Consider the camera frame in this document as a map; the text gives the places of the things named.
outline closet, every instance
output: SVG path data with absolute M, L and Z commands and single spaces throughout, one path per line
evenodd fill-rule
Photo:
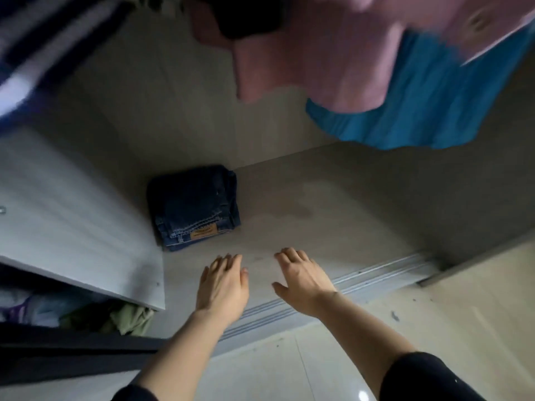
M 242 253 L 251 299 L 216 352 L 291 329 L 309 319 L 272 291 L 282 247 L 366 301 L 533 228 L 534 68 L 530 52 L 474 142 L 378 151 L 323 134 L 298 88 L 238 102 L 229 53 L 197 44 L 183 17 L 136 12 L 47 112 L 0 138 L 0 259 L 160 310 L 149 336 L 166 338 L 203 266 Z M 237 174 L 242 226 L 163 251 L 147 182 L 214 163 Z

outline pile of clothes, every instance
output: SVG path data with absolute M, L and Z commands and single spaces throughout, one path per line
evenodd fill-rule
M 147 202 L 164 246 L 177 251 L 239 226 L 236 190 L 236 174 L 222 165 L 151 180 Z

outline green cloth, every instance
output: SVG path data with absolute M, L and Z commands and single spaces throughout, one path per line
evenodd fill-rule
M 101 304 L 89 304 L 65 315 L 60 326 L 66 329 L 109 334 L 144 336 L 154 311 L 140 305 L 109 300 Z

